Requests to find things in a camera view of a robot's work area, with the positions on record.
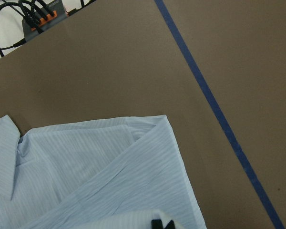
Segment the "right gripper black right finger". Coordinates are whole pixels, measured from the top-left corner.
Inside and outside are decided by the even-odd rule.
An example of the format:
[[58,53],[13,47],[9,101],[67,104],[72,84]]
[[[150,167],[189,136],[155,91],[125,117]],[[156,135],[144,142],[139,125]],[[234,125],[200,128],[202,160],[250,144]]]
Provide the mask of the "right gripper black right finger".
[[175,229],[174,221],[173,220],[169,221],[169,223],[166,225],[165,229]]

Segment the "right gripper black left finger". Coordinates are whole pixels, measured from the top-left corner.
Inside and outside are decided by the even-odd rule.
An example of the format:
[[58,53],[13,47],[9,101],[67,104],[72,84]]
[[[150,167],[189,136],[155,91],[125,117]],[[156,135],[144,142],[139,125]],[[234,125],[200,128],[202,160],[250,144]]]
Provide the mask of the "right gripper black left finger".
[[163,223],[161,219],[153,219],[151,221],[151,228],[152,229],[163,229]]

